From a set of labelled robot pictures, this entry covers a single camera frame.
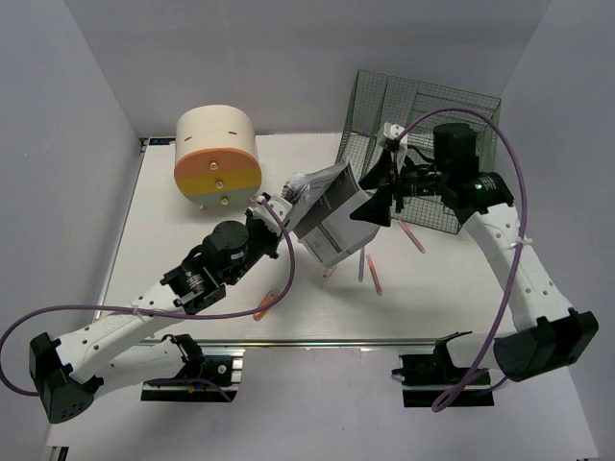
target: wire basket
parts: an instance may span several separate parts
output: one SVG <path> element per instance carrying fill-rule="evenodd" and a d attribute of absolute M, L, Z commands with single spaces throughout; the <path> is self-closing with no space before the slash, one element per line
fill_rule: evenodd
<path fill-rule="evenodd" d="M 475 109 L 498 125 L 501 100 L 442 85 L 426 84 L 401 77 L 359 70 L 348 105 L 344 133 L 336 161 L 348 159 L 357 179 L 378 161 L 382 147 L 376 135 L 384 122 L 407 126 L 412 120 L 434 109 L 455 106 Z M 408 144 L 417 146 L 426 157 L 433 158 L 432 129 L 436 125 L 464 122 L 478 133 L 477 155 L 480 171 L 492 171 L 495 164 L 497 137 L 482 120 L 468 113 L 443 112 L 421 122 L 408 134 Z M 416 163 L 425 163 L 410 151 Z M 442 205 L 439 197 L 406 199 L 405 208 L 391 215 L 426 228 L 458 233 L 461 225 L 455 214 Z"/>

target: white wall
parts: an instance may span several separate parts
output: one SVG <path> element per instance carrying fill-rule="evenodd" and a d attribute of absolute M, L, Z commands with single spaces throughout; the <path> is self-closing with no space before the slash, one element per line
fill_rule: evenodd
<path fill-rule="evenodd" d="M 139 145 L 62 0 L 2 2 L 0 62 L 4 331 L 39 307 L 96 302 Z M 34 389 L 28 342 L 78 321 L 61 313 L 20 328 L 2 356 L 11 380 Z M 38 459 L 40 401 L 0 386 L 0 407 L 0 457 Z"/>
<path fill-rule="evenodd" d="M 615 459 L 613 24 L 609 0 L 552 2 L 504 90 L 501 119 L 526 172 L 536 251 L 600 323 L 570 371 L 601 459 Z"/>
<path fill-rule="evenodd" d="M 357 70 L 499 95 L 549 0 L 66 0 L 140 135 L 188 109 L 340 131 Z"/>

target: metal wire rack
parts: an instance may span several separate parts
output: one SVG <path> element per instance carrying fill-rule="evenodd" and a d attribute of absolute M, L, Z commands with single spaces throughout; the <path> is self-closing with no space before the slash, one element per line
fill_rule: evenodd
<path fill-rule="evenodd" d="M 359 70 L 336 161 L 347 158 L 355 176 L 360 179 L 381 155 L 381 148 L 376 145 L 376 135 L 382 123 L 406 126 L 424 113 L 450 106 L 479 110 L 496 125 L 500 118 L 499 98 Z M 432 129 L 450 122 L 465 122 L 479 134 L 477 155 L 480 170 L 493 170 L 497 137 L 482 120 L 470 114 L 444 112 L 435 115 L 408 134 L 408 143 L 421 149 L 426 157 L 433 158 Z M 415 163 L 425 163 L 414 152 L 410 155 Z M 395 213 L 394 209 L 391 213 L 396 219 L 438 231 L 458 233 L 460 229 L 455 214 L 442 205 L 439 197 L 408 199 L 401 213 Z"/>

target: purple cable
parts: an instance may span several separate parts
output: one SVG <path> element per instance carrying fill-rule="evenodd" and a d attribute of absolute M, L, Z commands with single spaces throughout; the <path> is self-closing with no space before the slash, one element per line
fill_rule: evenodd
<path fill-rule="evenodd" d="M 528 225 L 528 196 L 526 193 L 526 182 L 524 180 L 523 173 L 521 171 L 521 165 L 519 164 L 519 159 L 517 158 L 517 155 L 515 154 L 514 149 L 510 145 L 510 142 L 508 142 L 508 139 L 506 138 L 502 130 L 500 130 L 500 128 L 498 128 L 496 124 L 494 124 L 491 120 L 485 117 L 481 112 L 479 112 L 478 110 L 467 109 L 467 108 L 444 108 L 444 109 L 432 110 L 431 112 L 428 112 L 425 115 L 414 120 L 410 125 L 408 125 L 408 127 L 405 130 L 402 131 L 402 133 L 397 138 L 401 140 L 410 130 L 416 127 L 419 123 L 441 112 L 470 113 L 474 115 L 475 117 L 478 117 L 480 120 L 485 122 L 487 125 L 489 125 L 489 127 L 491 127 L 491 129 L 494 132 L 496 132 L 498 137 L 502 140 L 502 143 L 504 144 L 504 146 L 506 147 L 506 150 L 508 151 L 508 154 L 510 155 L 510 159 L 512 160 L 512 164 L 514 165 L 515 172 L 517 173 L 517 180 L 519 182 L 519 192 L 521 194 L 521 217 L 519 219 L 519 237 L 525 238 L 526 226 Z M 442 394 L 438 396 L 436 400 L 433 401 L 433 404 L 431 405 L 431 410 L 433 412 L 438 413 L 444 410 L 446 407 L 448 407 L 451 403 L 453 403 L 455 399 L 459 397 L 459 394 L 461 394 L 465 386 L 467 386 L 470 382 L 475 380 L 478 377 L 478 374 L 480 374 L 480 371 L 478 371 L 479 365 L 481 361 L 484 359 L 485 355 L 487 354 L 487 351 L 489 350 L 489 347 L 491 346 L 491 343 L 493 342 L 494 338 L 496 337 L 496 333 L 498 332 L 498 327 L 500 326 L 500 323 L 502 322 L 502 318 L 504 317 L 504 313 L 506 311 L 506 305 L 508 304 L 508 300 L 510 299 L 510 294 L 512 292 L 512 285 L 515 280 L 515 275 L 517 274 L 517 268 L 519 267 L 519 261 L 521 259 L 522 249 L 523 249 L 523 245 L 515 246 L 515 253 L 512 258 L 512 264 L 510 265 L 510 273 L 508 274 L 508 279 L 504 287 L 504 295 L 502 296 L 502 302 L 500 303 L 500 308 L 498 309 L 496 318 L 493 321 L 493 326 L 491 326 L 491 329 L 487 333 L 487 336 L 484 340 L 484 343 L 482 344 L 482 347 L 479 350 L 479 353 L 477 354 L 477 357 L 474 359 L 474 362 L 468 369 L 468 372 L 465 374 L 463 379 L 455 386 L 452 386 L 451 388 L 444 391 Z"/>
<path fill-rule="evenodd" d="M 152 386 L 164 386 L 167 384 L 188 384 L 190 382 L 200 382 L 201 384 L 205 384 L 212 389 L 215 389 L 220 393 L 224 400 L 227 402 L 232 402 L 229 395 L 222 390 L 220 386 L 215 384 L 214 382 L 205 379 L 204 377 L 170 377 L 170 378 L 161 378 L 161 379 L 151 379 L 149 381 L 145 381 L 147 384 Z"/>
<path fill-rule="evenodd" d="M 146 315 L 154 315 L 158 317 L 166 317 L 170 319 L 180 319 L 180 320 L 221 320 L 221 319 L 234 319 L 237 317 L 253 315 L 253 314 L 256 314 L 257 312 L 261 312 L 262 310 L 269 309 L 270 307 L 273 307 L 275 304 L 279 303 L 283 299 L 283 297 L 286 296 L 286 294 L 288 293 L 288 290 L 290 290 L 292 281 L 295 279 L 295 251 L 292 247 L 292 241 L 290 240 L 290 234 L 288 233 L 288 230 L 286 229 L 286 226 L 284 225 L 282 220 L 278 217 L 278 213 L 276 213 L 273 210 L 273 208 L 264 201 L 261 203 L 261 205 L 263 205 L 265 209 L 269 211 L 269 214 L 271 214 L 271 216 L 276 221 L 278 226 L 280 226 L 280 230 L 282 231 L 284 240 L 286 240 L 286 245 L 288 246 L 288 256 L 290 257 L 290 272 L 288 274 L 288 281 L 286 282 L 286 286 L 284 287 L 284 290 L 282 290 L 282 293 L 280 293 L 279 297 L 277 297 L 275 300 L 261 307 L 257 307 L 251 310 L 244 310 L 241 312 L 233 312 L 231 314 L 188 315 L 188 314 L 176 314 L 173 312 L 164 312 L 164 311 L 160 311 L 156 309 L 139 309 L 139 312 L 142 314 L 146 314 Z M 26 391 L 24 389 L 21 389 L 20 387 L 15 386 L 12 382 L 9 381 L 9 379 L 5 375 L 4 369 L 2 367 L 1 355 L 2 355 L 2 348 L 4 348 L 4 345 L 7 342 L 7 339 L 9 338 L 11 333 L 24 322 L 38 315 L 46 314 L 48 312 L 56 312 L 59 310 L 105 310 L 109 312 L 119 312 L 122 314 L 135 315 L 135 312 L 131 307 L 123 307 L 123 306 L 115 306 L 115 305 L 91 305 L 91 304 L 52 305 L 50 307 L 43 307 L 42 309 L 38 309 L 38 310 L 35 310 L 33 312 L 30 312 L 24 315 L 19 320 L 14 322 L 10 327 L 8 327 L 7 330 L 4 332 L 4 334 L 2 335 L 2 337 L 0 337 L 0 381 L 2 381 L 3 384 L 7 386 L 9 389 L 11 389 L 13 392 L 20 394 L 22 396 L 26 396 L 26 397 L 36 397 L 38 395 L 38 392 Z"/>

